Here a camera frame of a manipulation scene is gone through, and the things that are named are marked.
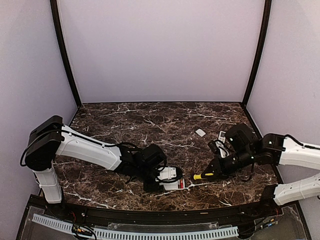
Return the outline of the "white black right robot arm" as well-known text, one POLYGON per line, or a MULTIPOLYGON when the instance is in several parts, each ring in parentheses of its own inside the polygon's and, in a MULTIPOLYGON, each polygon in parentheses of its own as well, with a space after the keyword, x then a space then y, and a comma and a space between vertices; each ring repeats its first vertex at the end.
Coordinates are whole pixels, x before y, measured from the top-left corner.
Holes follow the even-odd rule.
MULTIPOLYGON (((318 170, 320 168, 320 147, 296 140, 293 136, 268 133, 255 138, 251 129, 244 123, 230 128, 224 135, 234 152, 212 161, 216 177, 228 176, 253 163, 258 165, 290 165, 318 170)), ((260 202, 255 205, 255 213, 266 217, 274 210, 275 204, 320 195, 320 175, 287 184, 273 184, 264 188, 260 202)))

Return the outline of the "white battery cover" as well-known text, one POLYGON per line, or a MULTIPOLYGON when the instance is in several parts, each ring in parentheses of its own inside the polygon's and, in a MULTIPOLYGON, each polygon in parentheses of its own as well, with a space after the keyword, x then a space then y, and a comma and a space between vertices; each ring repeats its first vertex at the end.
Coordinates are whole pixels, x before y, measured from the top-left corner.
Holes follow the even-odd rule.
POLYGON ((200 137, 203 137, 203 136, 205 136, 206 135, 206 133, 202 130, 202 129, 197 129, 196 131, 195 131, 195 133, 197 134, 197 135, 199 135, 200 137))

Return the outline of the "red AAA battery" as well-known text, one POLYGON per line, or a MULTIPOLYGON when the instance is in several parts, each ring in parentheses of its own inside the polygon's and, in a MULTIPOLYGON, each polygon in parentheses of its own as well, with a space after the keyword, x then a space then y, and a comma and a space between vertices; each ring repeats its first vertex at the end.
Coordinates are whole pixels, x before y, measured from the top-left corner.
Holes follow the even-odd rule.
POLYGON ((184 189, 185 188, 185 182, 184 182, 184 179, 181 178, 179 181, 178 181, 178 188, 179 189, 184 189))

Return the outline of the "white air conditioner remote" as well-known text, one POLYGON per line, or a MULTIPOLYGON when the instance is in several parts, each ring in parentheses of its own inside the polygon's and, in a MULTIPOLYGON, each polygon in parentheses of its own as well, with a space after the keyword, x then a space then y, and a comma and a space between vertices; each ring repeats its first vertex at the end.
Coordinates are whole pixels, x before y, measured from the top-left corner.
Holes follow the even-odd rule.
POLYGON ((225 131, 220 131, 219 135, 218 135, 218 140, 225 142, 226 141, 226 137, 225 137, 226 132, 225 131))

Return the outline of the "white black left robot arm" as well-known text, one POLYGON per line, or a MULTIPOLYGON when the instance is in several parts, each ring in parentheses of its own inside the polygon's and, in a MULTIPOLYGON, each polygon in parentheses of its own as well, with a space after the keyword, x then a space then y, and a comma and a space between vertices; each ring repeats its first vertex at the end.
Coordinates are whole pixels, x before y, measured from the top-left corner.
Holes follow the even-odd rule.
POLYGON ((62 117, 54 115, 30 133, 20 165, 33 171, 51 210, 60 218, 67 218, 71 208, 63 201, 63 191, 54 170, 56 156, 75 158, 137 178, 143 182, 146 192, 164 189, 158 180, 158 166, 167 157, 159 146, 151 144, 140 148, 129 142, 105 143, 72 130, 63 124, 62 117))

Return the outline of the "white remote control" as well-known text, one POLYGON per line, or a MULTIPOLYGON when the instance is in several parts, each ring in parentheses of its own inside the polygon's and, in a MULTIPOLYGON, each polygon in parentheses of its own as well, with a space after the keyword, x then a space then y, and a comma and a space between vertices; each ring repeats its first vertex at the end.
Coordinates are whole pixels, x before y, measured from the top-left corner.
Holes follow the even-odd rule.
POLYGON ((172 182, 172 183, 162 183, 162 186, 164 188, 165 191, 179 191, 179 190, 184 190, 185 189, 185 180, 184 180, 184 188, 183 189, 179 189, 178 188, 178 181, 172 182))

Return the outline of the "yellow handled screwdriver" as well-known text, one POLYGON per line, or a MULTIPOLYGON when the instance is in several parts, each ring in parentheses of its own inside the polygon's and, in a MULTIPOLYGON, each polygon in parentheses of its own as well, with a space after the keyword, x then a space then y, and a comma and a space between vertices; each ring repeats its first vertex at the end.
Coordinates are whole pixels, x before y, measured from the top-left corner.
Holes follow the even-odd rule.
POLYGON ((210 172, 210 173, 194 174, 192 178, 194 180, 212 180, 214 176, 215 175, 212 172, 210 172))

